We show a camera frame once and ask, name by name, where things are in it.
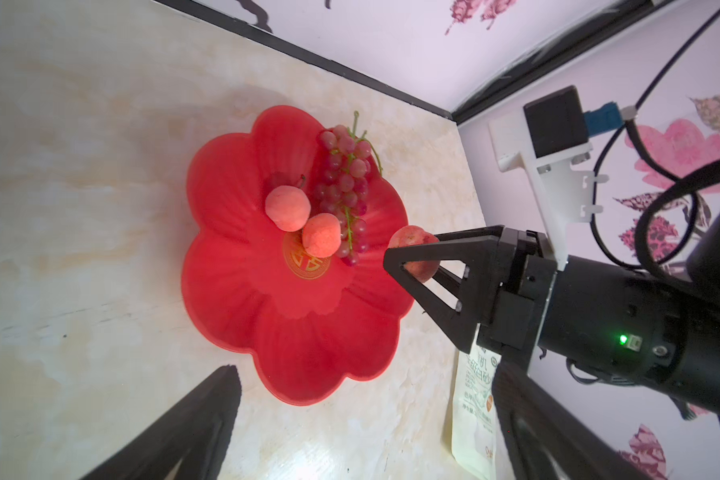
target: marble tabletop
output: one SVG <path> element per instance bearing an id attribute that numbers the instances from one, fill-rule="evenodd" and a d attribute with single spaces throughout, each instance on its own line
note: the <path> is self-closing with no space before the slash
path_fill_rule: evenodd
<path id="1" fill-rule="evenodd" d="M 359 110 L 412 224 L 484 225 L 450 120 L 146 0 L 0 0 L 0 480 L 78 478 L 225 364 L 243 394 L 220 478 L 472 478 L 456 351 L 418 305 L 386 372 L 309 407 L 192 326 L 187 166 L 277 104 Z"/>

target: bunch of grapes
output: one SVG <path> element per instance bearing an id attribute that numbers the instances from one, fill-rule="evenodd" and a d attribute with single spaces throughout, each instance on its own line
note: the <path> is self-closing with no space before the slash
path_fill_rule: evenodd
<path id="1" fill-rule="evenodd" d="M 342 227 L 342 242 L 335 255 L 350 266 L 358 262 L 358 254 L 368 250 L 365 239 L 368 226 L 361 217 L 368 212 L 365 203 L 368 196 L 366 177 L 372 169 L 371 153 L 376 153 L 371 142 L 365 139 L 367 131 L 360 137 L 355 134 L 358 116 L 355 111 L 355 123 L 351 130 L 344 125 L 336 125 L 320 133 L 318 141 L 328 154 L 322 182 L 315 189 L 320 211 L 335 215 Z"/>

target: white bracket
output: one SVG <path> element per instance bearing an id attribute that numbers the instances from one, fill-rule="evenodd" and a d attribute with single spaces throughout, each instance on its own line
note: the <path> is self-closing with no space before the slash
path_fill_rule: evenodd
<path id="1" fill-rule="evenodd" d="M 593 205 L 592 189 L 596 182 L 608 181 L 607 175 L 595 177 L 592 171 L 570 168 L 572 164 L 589 158 L 592 144 L 586 142 L 536 158 L 522 110 L 491 120 L 488 129 L 499 170 L 525 170 L 534 191 L 536 205 L 541 212 L 544 228 L 547 229 L 547 238 L 557 261 L 557 269 L 564 270 L 568 262 L 566 225 L 588 223 L 593 214 L 603 211 L 602 206 Z"/>

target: grape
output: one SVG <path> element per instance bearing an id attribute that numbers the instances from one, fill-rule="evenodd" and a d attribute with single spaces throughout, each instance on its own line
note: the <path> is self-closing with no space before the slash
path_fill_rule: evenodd
<path id="1" fill-rule="evenodd" d="M 358 200 L 357 204 L 352 208 L 352 215 L 363 216 L 368 211 L 368 206 L 364 201 Z"/>
<path id="2" fill-rule="evenodd" d="M 342 192 L 349 192 L 355 187 L 355 179 L 352 178 L 351 175 L 342 174 L 342 176 L 338 178 L 338 187 Z"/>
<path id="3" fill-rule="evenodd" d="M 320 143 L 322 143 L 323 147 L 333 150 L 336 148 L 337 144 L 336 135 L 333 132 L 326 130 L 320 134 Z"/>
<path id="4" fill-rule="evenodd" d="M 355 139 L 349 135 L 344 135 L 338 138 L 338 151 L 344 155 L 349 155 L 355 149 Z"/>
<path id="5" fill-rule="evenodd" d="M 341 172 L 339 172 L 338 170 L 326 170 L 326 172 L 322 176 L 326 182 L 332 184 L 338 178 L 339 173 Z"/>
<path id="6" fill-rule="evenodd" d="M 349 255 L 346 255 L 344 258 L 342 258 L 342 262 L 349 266 L 355 266 L 358 264 L 358 255 L 355 252 L 349 252 Z"/>
<path id="7" fill-rule="evenodd" d="M 346 258 L 346 255 L 349 255 L 349 242 L 342 242 L 341 245 L 338 246 L 338 250 L 336 250 L 336 256 L 338 258 Z"/>
<path id="8" fill-rule="evenodd" d="M 329 202 L 337 204 L 338 201 L 342 198 L 342 192 L 338 190 L 337 186 L 329 185 L 326 187 L 326 195 L 323 198 L 325 198 Z"/>
<path id="9" fill-rule="evenodd" d="M 330 154 L 326 163 L 328 164 L 329 170 L 338 170 L 342 166 L 342 155 Z"/>
<path id="10" fill-rule="evenodd" d="M 355 192 L 347 192 L 342 195 L 342 202 L 344 205 L 352 208 L 358 202 L 358 195 Z"/>
<path id="11" fill-rule="evenodd" d="M 367 140 L 360 140 L 355 146 L 355 157 L 368 158 L 371 155 L 371 144 Z"/>
<path id="12" fill-rule="evenodd" d="M 368 196 L 368 181 L 365 178 L 355 178 L 355 193 L 358 200 L 365 200 Z"/>
<path id="13" fill-rule="evenodd" d="M 324 214 L 335 214 L 338 212 L 338 205 L 326 199 L 320 202 L 320 211 Z"/>
<path id="14" fill-rule="evenodd" d="M 365 160 L 362 158 L 355 158 L 349 166 L 349 174 L 354 178 L 363 178 L 367 172 L 368 167 L 365 165 Z"/>
<path id="15" fill-rule="evenodd" d="M 355 237 L 352 237 L 352 249 L 357 252 L 358 254 L 362 254 L 363 252 L 368 251 L 368 242 L 366 242 L 363 239 L 357 239 L 355 240 Z"/>
<path id="16" fill-rule="evenodd" d="M 349 136 L 349 129 L 347 129 L 344 125 L 336 125 L 333 128 L 333 134 L 336 136 L 336 138 L 339 137 L 348 137 Z"/>
<path id="17" fill-rule="evenodd" d="M 344 212 L 342 212 L 342 211 L 337 212 L 336 218 L 338 218 L 338 224 L 341 225 L 342 228 L 347 225 L 347 216 L 344 215 Z"/>
<path id="18" fill-rule="evenodd" d="M 317 184 L 317 187 L 315 187 L 315 198 L 317 200 L 322 200 L 326 196 L 326 188 L 328 187 L 325 184 Z"/>
<path id="19" fill-rule="evenodd" d="M 352 235 L 364 236 L 368 232 L 368 224 L 362 218 L 357 218 L 352 222 Z"/>

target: wall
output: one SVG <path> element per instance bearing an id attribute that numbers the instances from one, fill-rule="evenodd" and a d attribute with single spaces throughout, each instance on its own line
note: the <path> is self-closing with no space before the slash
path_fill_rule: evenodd
<path id="1" fill-rule="evenodd" d="M 521 108 L 528 101 L 570 84 L 577 86 L 585 109 L 598 108 L 607 101 L 616 101 L 622 106 L 632 104 L 675 50 L 719 6 L 720 0 L 671 5 L 668 12 L 658 18 L 650 19 L 590 56 L 549 75 L 504 104 L 462 125 L 459 131 L 486 224 L 543 230 L 524 174 L 520 171 L 500 174 L 498 171 L 488 132 L 490 118 Z M 703 108 L 697 111 L 692 101 L 715 95 L 720 95 L 720 20 L 694 44 L 640 111 L 638 124 L 656 129 L 641 129 L 643 137 L 653 142 L 649 149 L 658 152 L 660 146 L 665 148 L 663 154 L 655 154 L 660 163 L 686 174 L 683 168 L 697 168 L 720 156 L 720 121 Z M 720 108 L 712 112 L 717 112 L 720 118 Z M 594 139 L 595 158 L 607 139 L 608 135 Z M 690 163 L 683 164 L 680 161 L 683 159 Z M 646 172 L 636 169 L 637 161 L 634 149 L 624 138 L 619 139 L 602 169 L 611 180 L 600 187 L 598 197 L 598 203 L 605 207 L 599 216 L 601 233 L 614 254 L 627 261 L 635 259 L 627 245 L 629 242 L 625 244 L 620 235 L 634 225 L 640 212 L 615 199 L 662 190 L 654 179 L 643 179 Z M 591 169 L 593 162 L 585 162 L 581 167 Z M 710 206 L 712 216 L 716 215 L 720 211 L 720 186 L 705 191 L 702 196 Z M 667 225 L 682 235 L 685 221 L 681 208 L 662 212 L 662 216 Z M 606 261 L 592 239 L 588 225 L 569 226 L 566 233 L 571 254 Z M 672 233 L 668 232 L 666 242 L 676 242 L 677 234 Z M 684 422 L 668 398 L 649 389 L 579 385 L 568 377 L 564 359 L 553 353 L 536 361 L 530 374 L 615 449 L 630 452 L 632 447 L 628 441 L 641 425 L 651 430 L 666 456 L 666 464 L 654 472 L 653 478 L 720 478 L 720 428 L 716 417 L 700 415 L 695 421 Z M 640 440 L 647 439 L 653 437 L 643 429 Z"/>
<path id="2" fill-rule="evenodd" d="M 290 43 L 416 98 L 454 110 L 523 53 L 613 0 L 200 3 L 269 29 Z"/>

